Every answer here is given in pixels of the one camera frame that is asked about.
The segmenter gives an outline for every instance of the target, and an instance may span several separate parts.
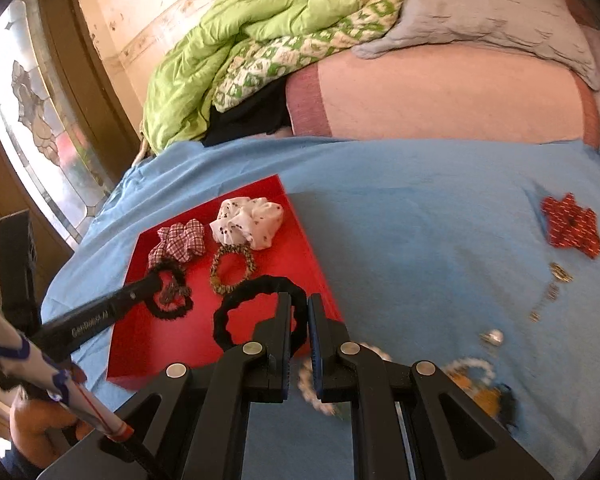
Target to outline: beige wall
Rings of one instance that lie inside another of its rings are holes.
[[[138,128],[151,72],[214,0],[79,1],[120,102]]]

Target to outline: green comforter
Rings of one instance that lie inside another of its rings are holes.
[[[160,153],[204,137],[225,111],[270,81],[383,36],[403,0],[216,0],[149,81],[142,132]]]

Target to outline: black hair tie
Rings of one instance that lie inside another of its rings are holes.
[[[290,350],[291,355],[295,354],[306,341],[309,319],[306,294],[290,279],[268,274],[242,282],[233,292],[222,299],[220,308],[214,312],[214,340],[218,346],[225,352],[236,346],[231,334],[226,329],[230,310],[238,308],[243,301],[252,300],[258,294],[277,294],[279,292],[286,292],[291,296],[296,327],[291,333]]]
[[[155,274],[160,273],[163,270],[168,270],[173,276],[173,281],[167,285],[167,288],[171,287],[173,290],[172,294],[180,295],[184,298],[184,305],[178,306],[172,310],[163,310],[155,304],[154,298],[151,296],[144,300],[144,304],[151,313],[152,316],[158,319],[178,319],[183,317],[189,310],[193,308],[193,300],[191,299],[191,291],[187,287],[187,279],[184,270],[180,267],[180,264],[176,260],[165,258],[161,260],[157,265],[153,266],[149,272]]]

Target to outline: white scrunchie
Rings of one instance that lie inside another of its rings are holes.
[[[239,196],[225,200],[218,219],[209,224],[214,240],[222,245],[248,243],[254,251],[271,247],[273,237],[282,224],[280,204],[266,198]]]

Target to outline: stained glass window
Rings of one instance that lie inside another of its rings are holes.
[[[113,189],[62,90],[37,0],[0,17],[0,141],[27,191],[75,248]]]

